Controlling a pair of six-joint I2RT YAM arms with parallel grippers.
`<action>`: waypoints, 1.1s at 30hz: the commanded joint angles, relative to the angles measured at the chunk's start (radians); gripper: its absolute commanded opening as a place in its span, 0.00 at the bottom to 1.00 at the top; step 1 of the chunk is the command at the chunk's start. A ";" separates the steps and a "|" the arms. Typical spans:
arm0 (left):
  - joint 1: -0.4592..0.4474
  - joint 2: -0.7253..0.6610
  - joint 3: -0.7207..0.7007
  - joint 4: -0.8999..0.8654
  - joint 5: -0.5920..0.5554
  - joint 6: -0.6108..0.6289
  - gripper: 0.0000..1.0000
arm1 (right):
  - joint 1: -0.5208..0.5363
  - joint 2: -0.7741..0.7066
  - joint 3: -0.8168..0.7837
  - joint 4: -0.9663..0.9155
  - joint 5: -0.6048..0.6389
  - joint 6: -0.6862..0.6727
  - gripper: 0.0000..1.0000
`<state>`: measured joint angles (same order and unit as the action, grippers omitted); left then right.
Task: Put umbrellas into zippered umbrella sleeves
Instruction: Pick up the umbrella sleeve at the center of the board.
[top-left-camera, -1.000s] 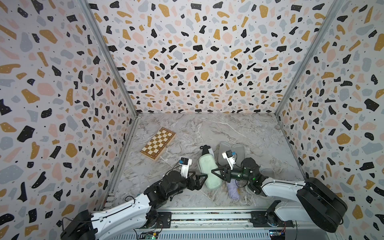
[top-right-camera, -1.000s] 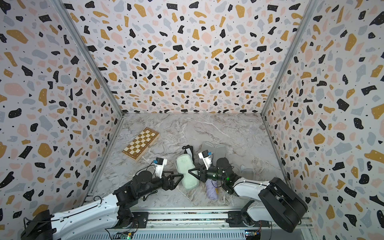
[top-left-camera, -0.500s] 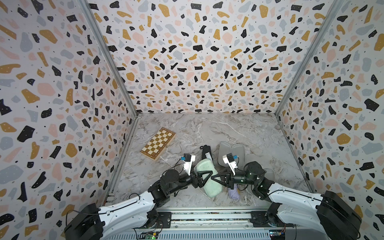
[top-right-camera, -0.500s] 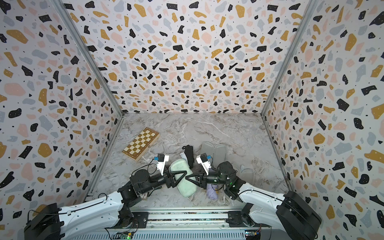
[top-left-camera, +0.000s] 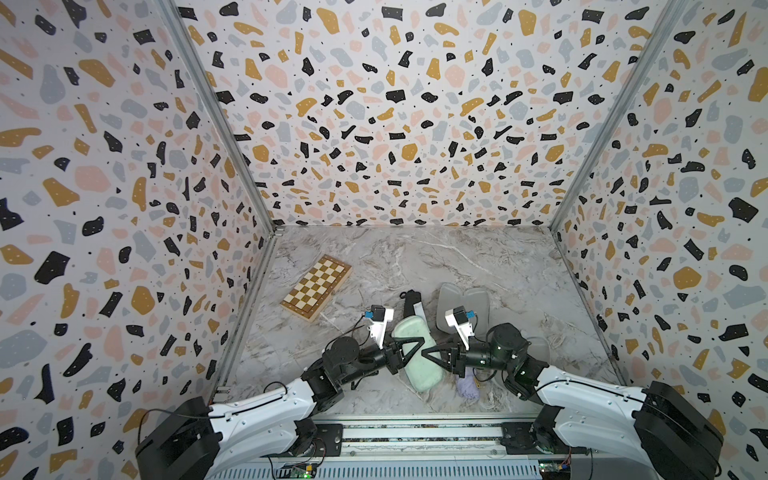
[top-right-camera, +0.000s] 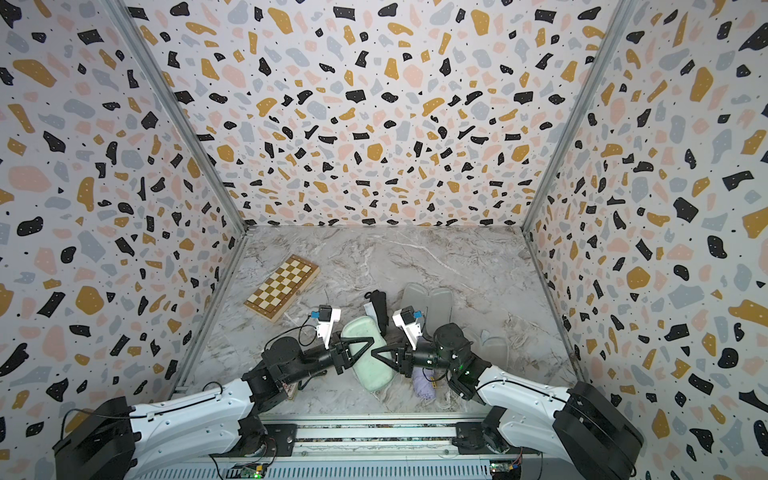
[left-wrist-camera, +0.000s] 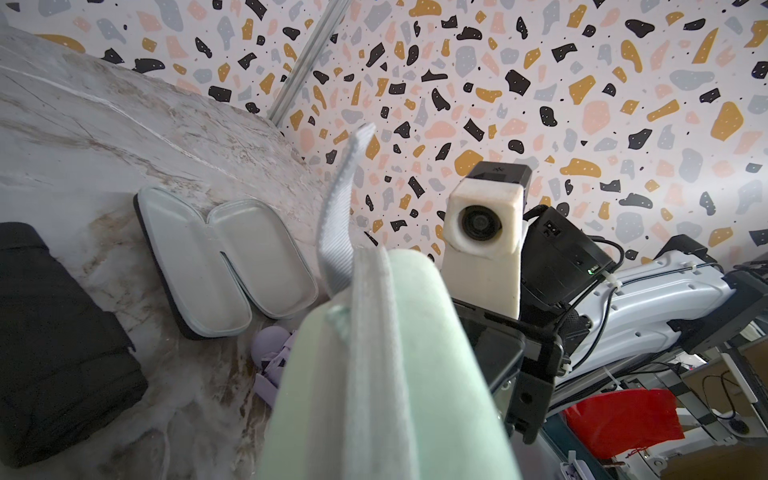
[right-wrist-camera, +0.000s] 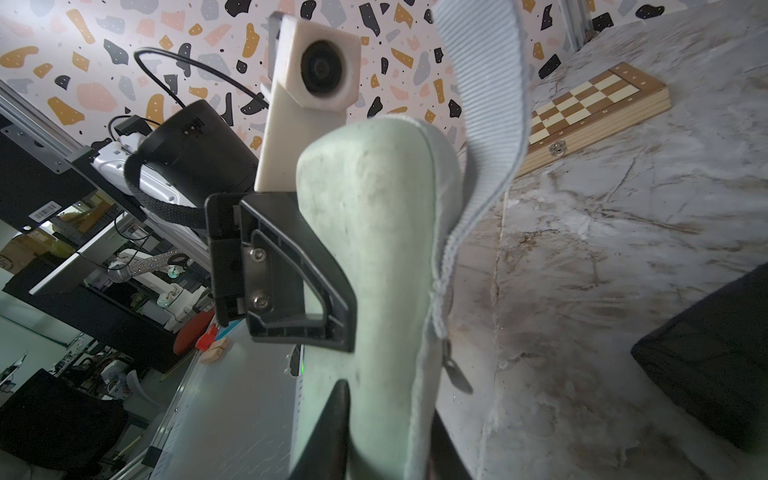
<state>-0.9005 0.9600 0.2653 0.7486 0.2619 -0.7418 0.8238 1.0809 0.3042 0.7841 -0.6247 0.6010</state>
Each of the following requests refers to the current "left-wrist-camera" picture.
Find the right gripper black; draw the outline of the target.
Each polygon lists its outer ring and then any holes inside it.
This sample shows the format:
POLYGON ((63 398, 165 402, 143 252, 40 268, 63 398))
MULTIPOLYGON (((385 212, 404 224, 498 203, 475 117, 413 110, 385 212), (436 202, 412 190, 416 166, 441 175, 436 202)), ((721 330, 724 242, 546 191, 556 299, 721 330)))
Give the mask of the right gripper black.
POLYGON ((545 422, 556 378, 571 365, 564 326, 618 264, 553 207, 536 206, 523 218, 529 228, 520 312, 508 316, 463 300, 454 305, 490 391, 511 385, 502 408, 507 433, 531 444, 545 422))

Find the mint green zippered sleeve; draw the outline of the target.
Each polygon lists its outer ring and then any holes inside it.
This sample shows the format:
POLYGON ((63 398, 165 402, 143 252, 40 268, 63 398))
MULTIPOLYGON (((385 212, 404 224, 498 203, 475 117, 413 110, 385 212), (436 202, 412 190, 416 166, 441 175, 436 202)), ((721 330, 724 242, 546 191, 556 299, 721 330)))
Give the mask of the mint green zippered sleeve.
POLYGON ((437 267, 413 250, 352 243, 352 177, 375 131, 351 135, 325 198, 317 260, 329 300, 297 331, 255 477, 517 479, 437 267))

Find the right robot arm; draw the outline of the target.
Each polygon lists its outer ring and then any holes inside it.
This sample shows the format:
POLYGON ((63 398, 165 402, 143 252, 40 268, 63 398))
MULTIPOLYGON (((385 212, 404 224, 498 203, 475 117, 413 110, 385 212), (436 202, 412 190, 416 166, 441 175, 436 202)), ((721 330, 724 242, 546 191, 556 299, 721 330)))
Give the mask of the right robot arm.
POLYGON ((520 309, 455 307, 492 391, 508 389, 501 419, 534 442, 546 420, 605 388, 610 375, 662 374, 667 355, 730 343, 767 313, 767 261, 724 271, 685 235, 651 262, 623 270, 609 241, 554 208, 525 214, 520 309))

